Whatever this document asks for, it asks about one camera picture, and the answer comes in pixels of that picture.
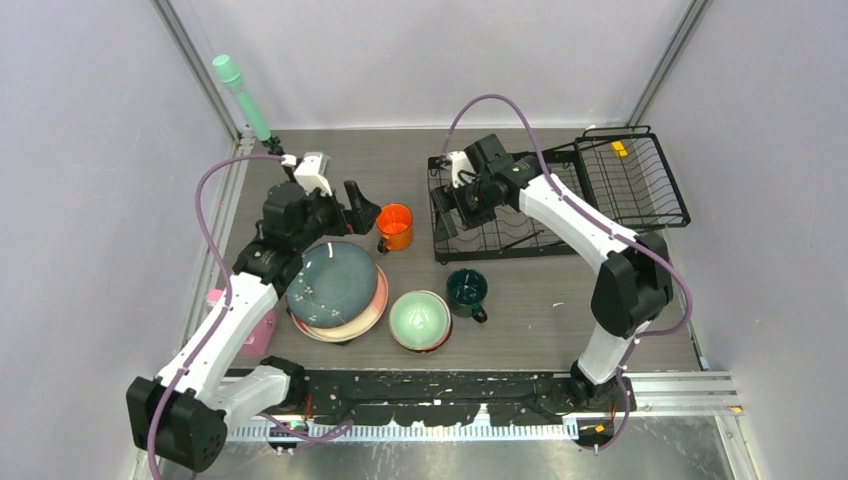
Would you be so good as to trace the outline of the orange mug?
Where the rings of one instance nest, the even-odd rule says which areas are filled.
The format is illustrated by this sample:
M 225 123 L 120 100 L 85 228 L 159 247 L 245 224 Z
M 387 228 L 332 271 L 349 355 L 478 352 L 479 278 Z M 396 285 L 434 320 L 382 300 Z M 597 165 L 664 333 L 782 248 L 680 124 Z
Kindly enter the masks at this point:
M 399 203 L 382 207 L 376 219 L 380 238 L 377 250 L 386 254 L 407 249 L 413 240 L 413 215 L 411 210 Z

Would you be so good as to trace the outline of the black wire dish rack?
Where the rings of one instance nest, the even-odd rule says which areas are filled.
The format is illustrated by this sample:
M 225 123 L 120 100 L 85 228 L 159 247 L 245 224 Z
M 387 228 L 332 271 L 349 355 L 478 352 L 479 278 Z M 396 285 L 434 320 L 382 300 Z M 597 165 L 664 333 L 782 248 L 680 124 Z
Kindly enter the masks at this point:
M 428 187 L 451 185 L 450 168 L 445 160 L 430 157 L 427 165 Z M 431 230 L 434 209 L 430 200 Z M 465 230 L 456 210 L 451 210 L 458 235 L 445 242 L 433 239 L 434 258 L 447 265 L 451 262 L 487 261 L 573 255 L 575 251 L 542 223 L 508 206 L 495 210 L 497 218 L 476 228 Z

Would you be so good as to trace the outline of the dark green mug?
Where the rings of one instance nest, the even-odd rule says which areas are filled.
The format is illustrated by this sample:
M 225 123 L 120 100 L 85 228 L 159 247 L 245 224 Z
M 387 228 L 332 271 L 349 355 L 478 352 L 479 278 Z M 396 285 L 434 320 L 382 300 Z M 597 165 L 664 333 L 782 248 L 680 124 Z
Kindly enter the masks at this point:
M 488 314 L 483 303 L 488 294 L 488 282 L 474 269 L 458 269 L 446 280 L 446 301 L 450 312 L 457 317 L 472 318 L 486 323 Z

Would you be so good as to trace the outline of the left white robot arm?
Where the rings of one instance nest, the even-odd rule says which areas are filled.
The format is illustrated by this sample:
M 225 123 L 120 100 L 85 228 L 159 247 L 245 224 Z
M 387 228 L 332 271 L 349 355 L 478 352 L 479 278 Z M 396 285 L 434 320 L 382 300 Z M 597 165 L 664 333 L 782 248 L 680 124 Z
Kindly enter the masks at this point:
M 164 458 L 203 472 L 230 430 L 269 407 L 293 414 L 305 405 L 302 367 L 278 357 L 227 387 L 221 381 L 250 332 L 298 277 L 304 252 L 325 236 L 365 235 L 374 227 L 379 206 L 356 182 L 344 187 L 348 206 L 333 193 L 292 181 L 272 187 L 223 297 L 156 376 L 132 381 L 126 392 L 131 435 L 150 461 Z

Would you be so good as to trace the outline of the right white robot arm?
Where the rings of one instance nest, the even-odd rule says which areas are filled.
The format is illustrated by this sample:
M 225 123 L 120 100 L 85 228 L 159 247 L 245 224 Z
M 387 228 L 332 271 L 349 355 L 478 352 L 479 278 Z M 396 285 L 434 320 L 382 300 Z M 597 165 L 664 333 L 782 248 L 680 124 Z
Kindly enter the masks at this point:
M 494 134 L 433 156 L 428 167 L 450 175 L 430 193 L 442 222 L 435 240 L 493 221 L 497 208 L 508 206 L 555 233 L 591 267 L 596 325 L 567 388 L 577 406 L 598 409 L 610 398 L 636 339 L 673 298 L 665 241 L 619 225 L 581 199 L 553 174 L 542 150 L 511 154 Z

